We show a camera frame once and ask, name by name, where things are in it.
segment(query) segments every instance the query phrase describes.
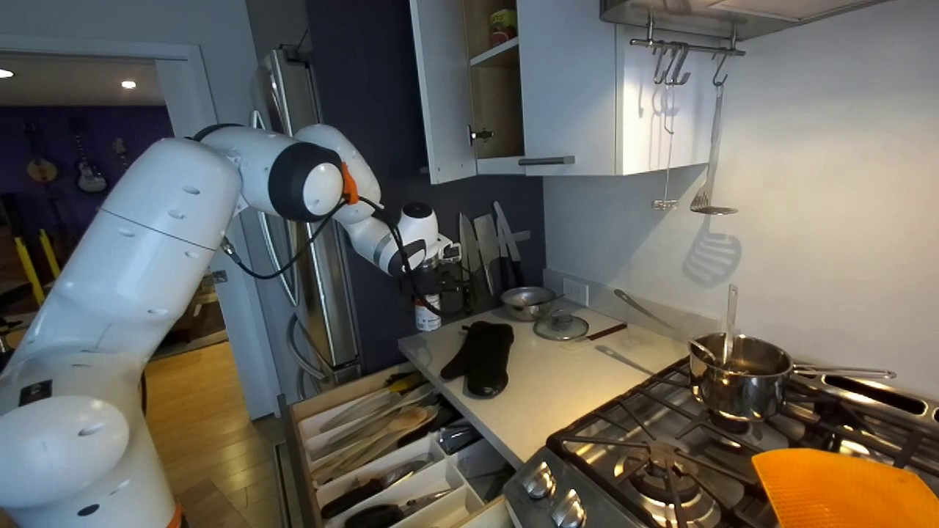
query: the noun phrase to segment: ceiling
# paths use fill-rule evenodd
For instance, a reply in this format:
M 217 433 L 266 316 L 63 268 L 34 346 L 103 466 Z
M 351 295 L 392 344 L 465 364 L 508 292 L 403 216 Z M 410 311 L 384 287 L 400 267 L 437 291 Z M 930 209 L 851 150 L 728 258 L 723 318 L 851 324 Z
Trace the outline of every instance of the ceiling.
M 4 106 L 163 105 L 153 61 L 40 54 L 0 53 Z M 137 83 L 133 90 L 121 81 Z

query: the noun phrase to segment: white robotic arm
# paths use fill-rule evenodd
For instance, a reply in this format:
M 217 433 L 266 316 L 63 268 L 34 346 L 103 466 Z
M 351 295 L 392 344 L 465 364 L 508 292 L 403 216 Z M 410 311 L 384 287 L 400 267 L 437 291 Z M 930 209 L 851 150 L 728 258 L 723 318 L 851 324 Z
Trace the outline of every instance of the white robotic arm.
M 162 140 L 131 165 L 0 374 L 0 507 L 23 527 L 178 526 L 137 382 L 239 211 L 332 215 L 390 275 L 404 269 L 399 245 L 418 268 L 447 242 L 427 206 L 405 207 L 397 240 L 373 218 L 375 176 L 332 127 L 195 139 Z

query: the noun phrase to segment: refrigerator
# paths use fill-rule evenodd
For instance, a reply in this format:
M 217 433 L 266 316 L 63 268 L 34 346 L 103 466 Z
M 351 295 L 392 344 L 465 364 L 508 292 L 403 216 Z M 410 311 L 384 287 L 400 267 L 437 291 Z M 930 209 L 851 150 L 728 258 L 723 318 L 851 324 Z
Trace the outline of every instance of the refrigerator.
M 316 81 L 308 61 L 292 50 L 271 51 L 254 78 L 256 128 L 293 135 L 320 122 Z M 261 211 L 246 230 L 252 261 L 280 269 L 309 245 L 318 224 Z M 329 220 L 310 251 L 285 273 L 257 281 L 280 390 L 293 403 L 361 376 L 359 333 L 348 276 L 346 234 Z

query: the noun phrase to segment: wooden floor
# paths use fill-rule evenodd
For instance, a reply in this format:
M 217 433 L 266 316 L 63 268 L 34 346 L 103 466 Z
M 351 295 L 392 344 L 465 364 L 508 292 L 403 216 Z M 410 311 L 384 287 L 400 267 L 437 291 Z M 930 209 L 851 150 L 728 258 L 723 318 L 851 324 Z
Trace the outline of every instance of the wooden floor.
M 279 527 L 280 424 L 249 420 L 228 343 L 155 361 L 146 380 L 146 421 L 191 527 Z

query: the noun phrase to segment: pot handle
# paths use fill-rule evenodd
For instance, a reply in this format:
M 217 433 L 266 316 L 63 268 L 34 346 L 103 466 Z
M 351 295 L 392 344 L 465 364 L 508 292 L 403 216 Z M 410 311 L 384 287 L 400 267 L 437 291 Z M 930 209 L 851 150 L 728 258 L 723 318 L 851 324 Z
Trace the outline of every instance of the pot handle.
M 793 365 L 795 374 L 826 374 L 828 376 L 849 376 L 851 378 L 861 378 L 865 380 L 893 380 L 897 373 L 892 370 L 881 370 L 877 368 L 862 368 L 856 366 L 813 366 L 813 365 Z

